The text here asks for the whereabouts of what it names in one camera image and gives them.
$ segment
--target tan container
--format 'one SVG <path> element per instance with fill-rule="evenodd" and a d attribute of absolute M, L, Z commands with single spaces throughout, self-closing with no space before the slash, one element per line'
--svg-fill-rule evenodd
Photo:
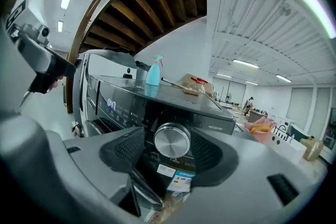
<path fill-rule="evenodd" d="M 306 146 L 307 150 L 304 153 L 303 157 L 310 162 L 315 161 L 318 158 L 323 148 L 322 141 L 316 140 L 311 137 L 309 137 L 308 139 L 302 138 L 300 140 L 300 143 Z"/>

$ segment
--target wooden stick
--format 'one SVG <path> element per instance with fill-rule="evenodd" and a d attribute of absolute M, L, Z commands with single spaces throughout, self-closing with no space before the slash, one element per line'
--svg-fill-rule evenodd
<path fill-rule="evenodd" d="M 164 82 L 170 83 L 171 85 L 174 85 L 174 86 L 176 86 L 176 87 L 179 87 L 179 88 L 181 88 L 181 89 L 187 90 L 186 87 L 184 87 L 184 86 L 182 86 L 182 85 L 179 85 L 179 84 L 176 84 L 176 83 L 174 83 L 174 82 L 172 82 L 172 81 L 170 81 L 170 80 L 168 80 L 168 79 L 164 79 L 163 77 L 161 78 L 161 80 L 164 81 Z"/>

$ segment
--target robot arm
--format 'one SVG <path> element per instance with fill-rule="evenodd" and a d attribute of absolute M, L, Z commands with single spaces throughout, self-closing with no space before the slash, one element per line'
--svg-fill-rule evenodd
<path fill-rule="evenodd" d="M 36 72 L 29 92 L 46 93 L 58 77 L 73 77 L 78 63 L 71 64 L 47 47 L 50 29 L 40 22 L 39 17 L 31 1 L 24 0 L 7 19 L 6 31 Z"/>

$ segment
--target person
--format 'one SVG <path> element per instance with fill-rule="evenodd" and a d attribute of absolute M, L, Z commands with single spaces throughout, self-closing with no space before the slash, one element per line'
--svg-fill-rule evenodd
<path fill-rule="evenodd" d="M 247 101 L 246 101 L 246 103 L 245 103 L 245 114 L 244 114 L 244 116 L 246 116 L 246 114 L 248 113 L 248 111 L 250 110 L 250 108 L 252 108 L 253 107 L 253 97 L 251 97 L 250 99 L 248 99 Z"/>

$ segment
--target blue spray bottle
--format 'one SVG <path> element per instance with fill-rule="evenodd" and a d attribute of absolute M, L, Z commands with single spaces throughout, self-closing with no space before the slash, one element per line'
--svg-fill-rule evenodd
<path fill-rule="evenodd" d="M 160 84 L 161 76 L 160 76 L 160 64 L 163 67 L 163 56 L 157 55 L 153 57 L 155 59 L 154 64 L 148 71 L 146 77 L 146 84 L 158 86 Z"/>

